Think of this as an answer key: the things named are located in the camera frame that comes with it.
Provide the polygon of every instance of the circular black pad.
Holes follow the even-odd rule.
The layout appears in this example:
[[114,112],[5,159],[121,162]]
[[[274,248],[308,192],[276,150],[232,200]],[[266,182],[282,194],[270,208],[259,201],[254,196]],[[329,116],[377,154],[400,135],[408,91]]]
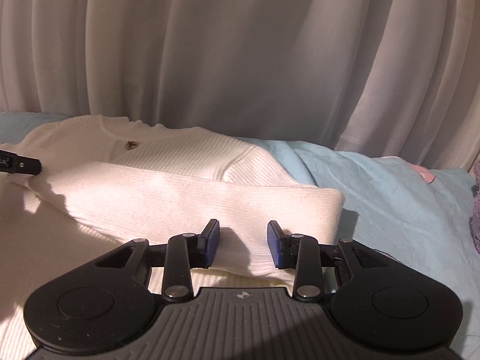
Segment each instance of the circular black pad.
[[378,312],[399,319],[418,317],[428,307],[428,300],[422,293],[405,286],[381,289],[371,301]]
[[83,287],[67,292],[58,301],[58,309],[68,318],[89,320],[107,313],[115,302],[108,291]]
[[453,291],[400,263],[356,271],[333,296],[331,311],[345,334],[395,352],[448,346],[462,321]]

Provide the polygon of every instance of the purple towel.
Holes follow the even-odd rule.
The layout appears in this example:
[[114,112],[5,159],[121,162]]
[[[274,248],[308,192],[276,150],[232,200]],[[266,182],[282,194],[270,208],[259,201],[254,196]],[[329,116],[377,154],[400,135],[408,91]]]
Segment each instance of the purple towel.
[[477,183],[477,193],[473,201],[473,216],[470,223],[470,230],[475,248],[477,252],[480,253],[480,159],[473,165],[473,173],[475,174],[475,181]]

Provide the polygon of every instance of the ribbed gray surface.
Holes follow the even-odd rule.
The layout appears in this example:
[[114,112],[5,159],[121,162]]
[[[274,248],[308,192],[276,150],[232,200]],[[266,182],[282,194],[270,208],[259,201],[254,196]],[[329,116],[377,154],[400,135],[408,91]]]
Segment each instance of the ribbed gray surface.
[[[39,350],[29,360],[73,357]],[[447,349],[392,356],[337,332],[323,309],[285,296],[284,288],[204,288],[192,302],[162,311],[140,339],[83,360],[453,360]]]

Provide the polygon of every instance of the light blue blanket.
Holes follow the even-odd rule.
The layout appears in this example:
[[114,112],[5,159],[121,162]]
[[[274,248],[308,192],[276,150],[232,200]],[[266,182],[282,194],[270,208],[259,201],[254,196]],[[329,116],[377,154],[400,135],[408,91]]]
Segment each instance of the light blue blanket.
[[268,150],[297,181],[344,193],[338,238],[385,251],[452,288],[464,307],[452,348],[465,359],[480,359],[480,254],[470,235],[474,180],[467,172],[433,171],[436,179],[427,184],[396,158],[240,139]]

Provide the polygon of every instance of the gold button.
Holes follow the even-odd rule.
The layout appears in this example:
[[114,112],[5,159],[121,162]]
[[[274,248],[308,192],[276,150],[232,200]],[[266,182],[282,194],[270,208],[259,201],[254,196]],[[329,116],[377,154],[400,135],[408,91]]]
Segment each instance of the gold button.
[[133,140],[129,140],[127,142],[127,144],[125,145],[125,149],[127,150],[131,150],[131,149],[135,149],[136,147],[138,146],[138,143],[133,141]]

